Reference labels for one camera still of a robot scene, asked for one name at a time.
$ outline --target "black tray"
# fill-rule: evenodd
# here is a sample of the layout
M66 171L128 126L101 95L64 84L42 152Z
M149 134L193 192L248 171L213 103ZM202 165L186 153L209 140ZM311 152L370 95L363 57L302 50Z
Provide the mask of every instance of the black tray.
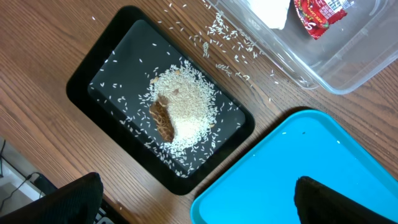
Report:
M187 158L180 161L159 149L162 138L155 130L148 105L140 104L138 95L149 92L146 88L155 75L169 69L171 64L179 67L184 60L189 60L208 81L215 84L214 89L219 91L216 106L224 107L222 111L219 110L217 123L211 129L218 135L216 147L211 147L211 140L198 143L194 148L186 149ZM126 6L116 14L71 77L67 95L157 180L179 195L187 194L197 186L252 133L255 126L254 118L245 107L222 86L218 86L211 76L133 6ZM141 120L142 112L149 119ZM156 140L150 149L145 147L144 143L154 138Z

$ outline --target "candy wrapper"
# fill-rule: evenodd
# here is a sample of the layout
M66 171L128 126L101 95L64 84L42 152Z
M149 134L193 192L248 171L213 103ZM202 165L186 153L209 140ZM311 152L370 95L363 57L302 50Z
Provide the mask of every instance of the candy wrapper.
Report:
M347 16L347 0L294 0L294 5L308 33L318 40L335 22Z

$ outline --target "wood grain surface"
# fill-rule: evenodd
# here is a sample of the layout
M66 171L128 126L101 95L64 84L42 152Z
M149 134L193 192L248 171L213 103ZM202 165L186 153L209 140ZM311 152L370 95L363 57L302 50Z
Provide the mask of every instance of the wood grain surface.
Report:
M159 27L256 119L254 134L186 196L173 195L159 184L65 93L68 79L125 5L138 6L152 20L162 21ZM288 115L303 108L330 114L398 178L397 62L345 96L321 88L303 90L263 55L252 60L254 63L238 63L231 50L223 53L212 45L210 58L203 58L201 47L195 47L188 37L199 31L206 34L205 26L213 23L215 12L201 0L0 0L0 135L57 187L88 172L99 172L107 201L115 209L121 208L131 223L190 223L189 209L196 194ZM212 39L227 50L234 45L222 37ZM228 78L216 63L229 65L251 79ZM276 75L270 77L272 69Z

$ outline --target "white paper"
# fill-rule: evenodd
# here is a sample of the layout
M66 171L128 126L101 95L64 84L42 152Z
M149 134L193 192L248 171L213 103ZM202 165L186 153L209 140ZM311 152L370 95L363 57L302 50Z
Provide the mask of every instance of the white paper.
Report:
M285 27L290 0L247 0L251 10L271 29Z

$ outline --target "clear plastic container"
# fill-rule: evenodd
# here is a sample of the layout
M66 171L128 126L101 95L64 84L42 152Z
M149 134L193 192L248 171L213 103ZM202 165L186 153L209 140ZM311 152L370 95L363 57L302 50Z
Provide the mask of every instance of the clear plastic container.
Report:
M346 94L398 57L398 1L355 1L348 15L314 40L290 4L283 30L268 28L246 0L209 0L237 30L306 89Z

